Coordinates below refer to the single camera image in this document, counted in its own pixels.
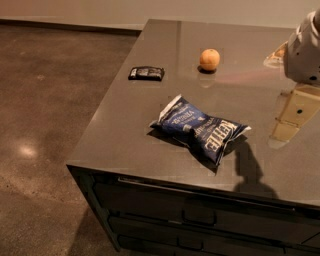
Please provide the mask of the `upper drawer front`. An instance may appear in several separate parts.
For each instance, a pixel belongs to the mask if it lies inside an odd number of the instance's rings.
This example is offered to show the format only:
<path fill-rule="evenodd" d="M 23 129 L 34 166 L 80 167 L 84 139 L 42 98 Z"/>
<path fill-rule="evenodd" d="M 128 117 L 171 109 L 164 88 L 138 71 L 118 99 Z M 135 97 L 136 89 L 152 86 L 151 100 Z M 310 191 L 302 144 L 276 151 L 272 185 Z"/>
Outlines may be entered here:
<path fill-rule="evenodd" d="M 255 211 L 234 203 L 155 186 L 116 182 L 97 183 L 94 192 L 105 208 L 148 217 L 265 239 L 301 244 L 319 232 L 286 215 L 275 218 L 268 211 Z"/>

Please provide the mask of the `drawer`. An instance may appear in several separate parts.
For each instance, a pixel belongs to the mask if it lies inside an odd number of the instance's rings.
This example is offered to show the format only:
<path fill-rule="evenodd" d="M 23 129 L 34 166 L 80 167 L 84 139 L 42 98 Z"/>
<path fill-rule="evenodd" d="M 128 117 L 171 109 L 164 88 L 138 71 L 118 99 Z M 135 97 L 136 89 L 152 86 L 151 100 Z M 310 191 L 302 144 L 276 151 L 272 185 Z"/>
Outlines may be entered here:
<path fill-rule="evenodd" d="M 97 183 L 94 192 L 105 208 L 148 217 L 265 239 L 301 244 L 319 232 L 286 215 L 275 218 L 268 211 L 255 211 L 234 203 L 155 186 L 116 182 Z"/>
<path fill-rule="evenodd" d="M 318 249 L 273 246 L 121 217 L 108 222 L 122 248 L 157 256 L 320 256 Z"/>

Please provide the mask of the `orange fruit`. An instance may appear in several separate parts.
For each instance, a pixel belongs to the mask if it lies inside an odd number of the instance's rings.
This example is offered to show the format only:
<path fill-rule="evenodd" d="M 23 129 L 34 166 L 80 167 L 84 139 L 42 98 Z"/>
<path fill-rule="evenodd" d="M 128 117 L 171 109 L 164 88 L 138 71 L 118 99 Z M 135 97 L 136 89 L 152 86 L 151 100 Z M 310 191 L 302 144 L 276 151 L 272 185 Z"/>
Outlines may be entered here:
<path fill-rule="evenodd" d="M 220 54 L 215 49 L 206 49 L 200 55 L 200 66 L 206 71 L 214 71 L 220 63 Z"/>

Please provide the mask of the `blue chip bag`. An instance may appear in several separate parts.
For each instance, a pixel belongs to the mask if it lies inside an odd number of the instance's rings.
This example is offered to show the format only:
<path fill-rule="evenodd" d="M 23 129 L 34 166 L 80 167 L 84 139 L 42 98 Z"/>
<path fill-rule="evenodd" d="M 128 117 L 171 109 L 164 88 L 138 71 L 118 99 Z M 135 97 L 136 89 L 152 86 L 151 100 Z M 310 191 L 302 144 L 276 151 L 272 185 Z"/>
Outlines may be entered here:
<path fill-rule="evenodd" d="M 198 149 L 214 165 L 220 164 L 227 145 L 250 126 L 207 115 L 181 95 L 177 95 L 150 124 L 178 142 Z"/>

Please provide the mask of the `small black snack packet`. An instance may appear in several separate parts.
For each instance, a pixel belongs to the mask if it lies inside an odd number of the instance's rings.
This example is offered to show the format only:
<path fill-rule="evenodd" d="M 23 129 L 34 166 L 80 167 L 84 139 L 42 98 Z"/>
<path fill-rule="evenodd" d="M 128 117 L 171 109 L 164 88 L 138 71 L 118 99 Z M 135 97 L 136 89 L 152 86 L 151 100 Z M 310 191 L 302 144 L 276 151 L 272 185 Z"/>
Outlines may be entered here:
<path fill-rule="evenodd" d="M 129 72 L 129 80 L 151 80 L 161 81 L 164 77 L 165 70 L 159 67 L 139 66 L 133 67 Z"/>

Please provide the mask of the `lower drawer front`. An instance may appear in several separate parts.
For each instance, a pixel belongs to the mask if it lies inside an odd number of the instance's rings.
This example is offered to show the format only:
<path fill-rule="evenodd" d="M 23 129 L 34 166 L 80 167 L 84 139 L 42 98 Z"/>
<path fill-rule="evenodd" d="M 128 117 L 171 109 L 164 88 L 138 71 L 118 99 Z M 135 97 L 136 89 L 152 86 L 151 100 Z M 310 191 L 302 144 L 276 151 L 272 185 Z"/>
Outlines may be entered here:
<path fill-rule="evenodd" d="M 108 222 L 122 248 L 157 256 L 320 256 L 318 249 L 273 246 L 121 217 Z"/>

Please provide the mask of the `dark cabinet with drawers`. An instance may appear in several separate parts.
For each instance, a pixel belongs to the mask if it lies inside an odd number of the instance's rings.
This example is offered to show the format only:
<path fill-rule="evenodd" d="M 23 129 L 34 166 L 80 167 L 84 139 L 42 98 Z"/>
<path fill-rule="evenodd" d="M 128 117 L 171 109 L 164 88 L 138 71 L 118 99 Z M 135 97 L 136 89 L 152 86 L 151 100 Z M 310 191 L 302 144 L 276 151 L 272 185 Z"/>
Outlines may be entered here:
<path fill-rule="evenodd" d="M 289 37 L 286 28 L 149 21 L 112 82 L 67 166 L 117 249 L 110 217 L 299 250 L 319 250 L 319 123 L 310 121 L 285 146 L 268 139 L 283 95 L 292 87 L 265 57 Z M 206 49 L 220 54 L 214 71 L 200 66 Z M 165 70 L 161 81 L 129 80 L 133 67 Z M 181 95 L 203 112 L 242 123 L 249 131 L 231 143 L 216 166 L 150 127 Z M 125 182 L 210 197 L 273 217 L 316 225 L 301 244 L 117 212 L 99 202 L 94 185 Z"/>

